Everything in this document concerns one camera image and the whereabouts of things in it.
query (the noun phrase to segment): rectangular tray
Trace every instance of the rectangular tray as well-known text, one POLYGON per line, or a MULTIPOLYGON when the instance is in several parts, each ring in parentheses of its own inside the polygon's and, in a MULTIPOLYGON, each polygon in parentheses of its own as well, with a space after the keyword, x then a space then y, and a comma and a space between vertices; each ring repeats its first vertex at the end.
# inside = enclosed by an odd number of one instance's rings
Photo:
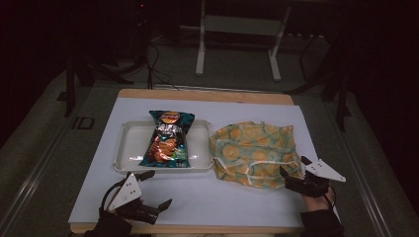
POLYGON ((154 129, 153 120, 128 121, 123 124, 118 155, 114 162, 114 168, 118 172, 142 173, 149 170, 161 173, 205 172, 212 166, 210 128, 209 123, 205 120, 195 120, 186 135, 190 168, 139 166, 154 129))

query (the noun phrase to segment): yellow floral fabric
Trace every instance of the yellow floral fabric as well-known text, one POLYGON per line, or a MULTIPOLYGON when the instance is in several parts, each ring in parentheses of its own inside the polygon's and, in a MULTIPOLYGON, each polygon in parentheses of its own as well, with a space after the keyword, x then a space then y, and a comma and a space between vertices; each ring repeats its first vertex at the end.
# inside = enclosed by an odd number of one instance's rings
POLYGON ((282 187, 281 166, 301 179, 301 159, 295 148, 292 125, 278 127, 264 122, 230 124, 209 140, 217 178, 257 188, 282 187))

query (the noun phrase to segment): white table surface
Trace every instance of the white table surface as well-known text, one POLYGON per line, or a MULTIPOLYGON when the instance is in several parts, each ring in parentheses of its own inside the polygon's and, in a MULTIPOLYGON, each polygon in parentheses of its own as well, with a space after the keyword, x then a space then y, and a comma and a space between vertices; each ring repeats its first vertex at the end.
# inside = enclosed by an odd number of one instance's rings
MULTIPOLYGON (((152 110, 195 114, 196 119, 207 120, 212 131, 248 120, 277 126, 292 124, 297 153, 312 161, 318 159, 298 106, 117 98, 69 217, 70 224, 97 222, 98 208, 106 190, 125 177, 113 167, 122 124, 149 119, 148 111, 152 110)), ((304 206, 299 194, 285 188, 262 190, 220 181, 213 169, 202 173, 157 173, 139 185, 147 205, 157 206, 173 199, 171 206, 159 215, 156 226, 302 226, 299 213, 304 211, 304 206)))

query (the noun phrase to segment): snack bag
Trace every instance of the snack bag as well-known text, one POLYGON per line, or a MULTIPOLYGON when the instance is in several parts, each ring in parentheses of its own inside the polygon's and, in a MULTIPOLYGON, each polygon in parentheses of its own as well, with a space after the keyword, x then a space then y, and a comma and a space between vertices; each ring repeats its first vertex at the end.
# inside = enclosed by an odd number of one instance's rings
POLYGON ((186 134, 195 115, 182 112, 150 111, 156 127, 140 166, 189 168, 186 134))

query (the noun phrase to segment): white metal frame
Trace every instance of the white metal frame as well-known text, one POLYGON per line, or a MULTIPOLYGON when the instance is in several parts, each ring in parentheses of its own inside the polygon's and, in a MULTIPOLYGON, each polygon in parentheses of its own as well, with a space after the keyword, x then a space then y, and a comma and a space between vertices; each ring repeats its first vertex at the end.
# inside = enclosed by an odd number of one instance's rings
POLYGON ((202 76, 204 74, 204 64, 206 59, 206 31, 252 34, 273 36, 277 38, 274 46, 268 50, 268 56, 271 63, 273 79, 275 81, 281 81, 277 53, 280 47, 281 39, 284 35, 284 30, 290 12, 291 6, 288 6, 281 21, 206 15, 206 0, 201 0, 200 47, 198 50, 196 74, 198 76, 202 76))

